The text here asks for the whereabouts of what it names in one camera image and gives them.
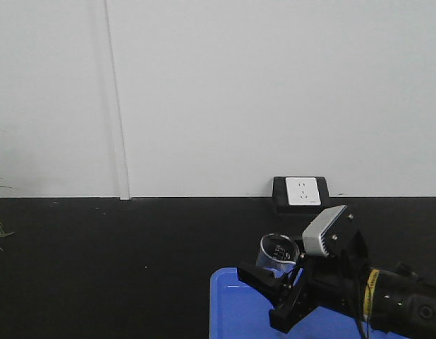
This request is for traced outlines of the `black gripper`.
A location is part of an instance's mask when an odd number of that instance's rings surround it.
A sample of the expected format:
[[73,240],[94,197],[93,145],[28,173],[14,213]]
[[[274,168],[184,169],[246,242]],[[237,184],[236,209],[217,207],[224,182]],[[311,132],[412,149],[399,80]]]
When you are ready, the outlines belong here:
[[238,280],[247,284],[272,305],[270,326],[288,333],[318,307],[351,317],[358,333],[363,325],[363,293],[368,275],[368,256],[339,254],[328,258],[301,252],[291,276],[277,278],[271,270],[249,263],[237,266]]

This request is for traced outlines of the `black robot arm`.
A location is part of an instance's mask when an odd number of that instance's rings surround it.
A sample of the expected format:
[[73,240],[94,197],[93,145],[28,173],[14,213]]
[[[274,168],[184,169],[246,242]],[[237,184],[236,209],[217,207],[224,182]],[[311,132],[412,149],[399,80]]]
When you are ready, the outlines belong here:
[[403,266],[391,272],[352,256],[305,256],[280,276],[249,263],[241,263],[237,275],[269,301],[270,326],[282,333],[322,307],[352,318],[362,338],[365,324],[407,338],[436,338],[436,284]]

